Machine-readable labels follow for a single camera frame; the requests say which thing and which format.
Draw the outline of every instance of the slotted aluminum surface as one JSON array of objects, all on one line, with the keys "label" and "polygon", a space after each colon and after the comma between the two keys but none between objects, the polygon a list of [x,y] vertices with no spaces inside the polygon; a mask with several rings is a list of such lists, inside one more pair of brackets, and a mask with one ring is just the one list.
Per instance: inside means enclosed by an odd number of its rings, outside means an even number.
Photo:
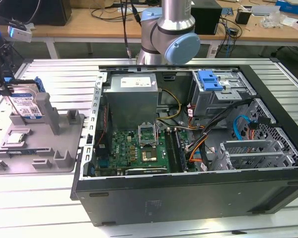
[{"label": "slotted aluminum surface", "polygon": [[[93,96],[93,79],[99,65],[134,65],[128,59],[43,59],[24,64],[18,75],[22,79],[39,76],[58,110],[78,108],[89,116]],[[195,59],[189,64],[251,65],[260,78],[271,87],[274,95],[287,108],[298,106],[298,90],[293,76],[282,65],[269,59]],[[290,115],[298,123],[298,111]],[[10,124],[9,107],[0,100],[0,137]],[[95,228],[79,201],[70,200],[73,173],[61,175],[0,176],[0,237],[50,237],[62,234],[66,238],[92,235],[108,237],[234,237],[231,231],[246,234],[239,238],[298,237],[298,198],[276,214],[248,217],[203,219],[180,222],[136,224]]]}]

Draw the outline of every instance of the robotic arm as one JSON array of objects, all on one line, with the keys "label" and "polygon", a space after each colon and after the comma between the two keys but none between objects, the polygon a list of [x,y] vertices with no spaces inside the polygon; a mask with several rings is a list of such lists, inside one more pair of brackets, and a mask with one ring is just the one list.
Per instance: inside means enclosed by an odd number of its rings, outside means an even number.
[{"label": "robotic arm", "polygon": [[162,0],[142,13],[142,49],[137,64],[185,64],[200,49],[191,0]]}]

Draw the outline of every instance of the wooden table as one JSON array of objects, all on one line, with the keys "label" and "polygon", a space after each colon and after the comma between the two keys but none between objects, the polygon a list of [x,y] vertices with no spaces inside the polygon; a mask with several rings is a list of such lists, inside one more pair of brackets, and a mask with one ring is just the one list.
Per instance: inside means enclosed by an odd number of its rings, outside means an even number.
[{"label": "wooden table", "polygon": [[[262,5],[273,5],[262,0],[255,0]],[[218,3],[222,7],[232,7],[238,9],[240,4],[221,1]],[[243,5],[254,5],[249,0],[243,0]],[[104,13],[102,17],[116,17],[121,13]],[[298,18],[298,15],[286,14],[293,18]],[[227,16],[226,18],[234,21],[234,16]],[[133,16],[129,17],[131,21],[127,21],[127,36],[130,43],[141,42],[141,28],[134,20]],[[256,46],[298,46],[298,31],[289,26],[283,28],[263,28],[260,26],[262,17],[251,16],[247,25],[241,25],[243,34],[236,41],[237,45],[256,45]],[[208,57],[213,58],[215,49],[221,44],[224,39],[224,27],[220,25],[215,35],[201,35],[201,44],[209,44]],[[121,22],[106,22],[96,19],[90,15],[89,9],[73,9],[72,16],[65,26],[45,26],[39,25],[33,31],[33,41],[45,42],[50,52],[52,59],[59,58],[57,49],[54,46],[55,42],[86,42],[86,43],[122,43],[124,42],[123,25]]]}]

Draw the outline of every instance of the black box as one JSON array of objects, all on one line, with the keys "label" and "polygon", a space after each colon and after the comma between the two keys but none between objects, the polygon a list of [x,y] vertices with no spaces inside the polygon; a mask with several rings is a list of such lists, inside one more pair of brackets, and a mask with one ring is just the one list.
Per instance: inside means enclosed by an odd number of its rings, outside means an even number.
[{"label": "black box", "polygon": [[215,35],[222,7],[215,0],[192,0],[191,15],[195,18],[195,33]]},{"label": "black box", "polygon": [[[0,5],[0,16],[27,22],[33,15],[38,0],[5,0]],[[33,19],[35,25],[64,26],[72,13],[70,0],[41,0]]]},{"label": "black box", "polygon": [[251,14],[252,14],[251,11],[238,11],[235,18],[235,22],[237,24],[246,25],[248,23],[248,20]]}]

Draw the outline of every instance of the yellow cable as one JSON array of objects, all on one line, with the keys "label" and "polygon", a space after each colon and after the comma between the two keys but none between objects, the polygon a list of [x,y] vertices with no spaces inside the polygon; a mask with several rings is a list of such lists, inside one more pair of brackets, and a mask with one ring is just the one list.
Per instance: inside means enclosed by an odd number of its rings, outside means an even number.
[{"label": "yellow cable", "polygon": [[177,101],[177,103],[178,103],[178,105],[179,105],[179,108],[178,108],[178,111],[177,111],[177,113],[176,114],[174,114],[174,115],[171,115],[171,116],[168,116],[168,117],[163,117],[163,118],[157,118],[157,119],[171,119],[171,118],[175,118],[175,117],[177,117],[179,114],[180,114],[180,112],[181,112],[181,103],[180,103],[180,101],[176,98],[176,96],[174,96],[170,91],[168,91],[168,90],[166,90],[166,89],[162,89],[162,91],[166,91],[167,93],[169,93],[176,101]]}]

